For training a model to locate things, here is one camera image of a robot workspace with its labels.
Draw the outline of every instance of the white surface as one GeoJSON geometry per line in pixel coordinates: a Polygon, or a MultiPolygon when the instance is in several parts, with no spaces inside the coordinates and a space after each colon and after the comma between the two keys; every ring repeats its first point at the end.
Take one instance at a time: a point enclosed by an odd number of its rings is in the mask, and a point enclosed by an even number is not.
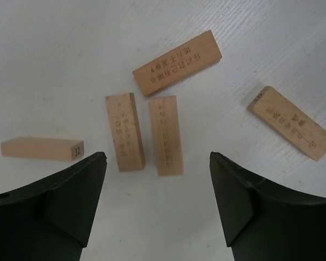
{"type": "MultiPolygon", "coordinates": [[[[301,154],[246,111],[272,85],[326,129],[326,0],[0,0],[0,142],[85,140],[108,169],[82,260],[233,260],[209,153],[326,197],[326,155],[301,154]],[[158,177],[148,102],[132,71],[212,29],[222,60],[177,95],[185,174],[158,177]],[[118,173],[104,96],[134,92],[147,167],[118,173]]],[[[0,193],[70,163],[3,158],[0,193]]]]}

